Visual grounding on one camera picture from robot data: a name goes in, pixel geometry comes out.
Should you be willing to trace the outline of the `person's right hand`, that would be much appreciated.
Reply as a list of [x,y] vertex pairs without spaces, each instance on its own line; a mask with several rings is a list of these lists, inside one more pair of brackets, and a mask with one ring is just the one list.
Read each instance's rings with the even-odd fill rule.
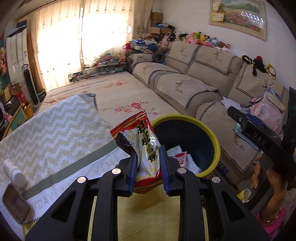
[[251,190],[256,192],[252,201],[257,201],[251,212],[259,214],[259,221],[264,225],[278,218],[288,185],[288,181],[274,171],[272,165],[266,154],[259,155],[251,177]]

